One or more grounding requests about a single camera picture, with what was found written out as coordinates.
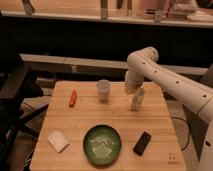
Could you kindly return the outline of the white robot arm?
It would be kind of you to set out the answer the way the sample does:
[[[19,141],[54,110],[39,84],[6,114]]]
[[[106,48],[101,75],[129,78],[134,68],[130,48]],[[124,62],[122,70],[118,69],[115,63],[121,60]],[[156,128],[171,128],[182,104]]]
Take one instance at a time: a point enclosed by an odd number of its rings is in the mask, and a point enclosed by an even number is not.
[[[213,88],[209,88],[157,64],[158,51],[146,47],[130,53],[125,92],[135,93],[148,78],[164,88],[208,124],[197,171],[213,171]]]

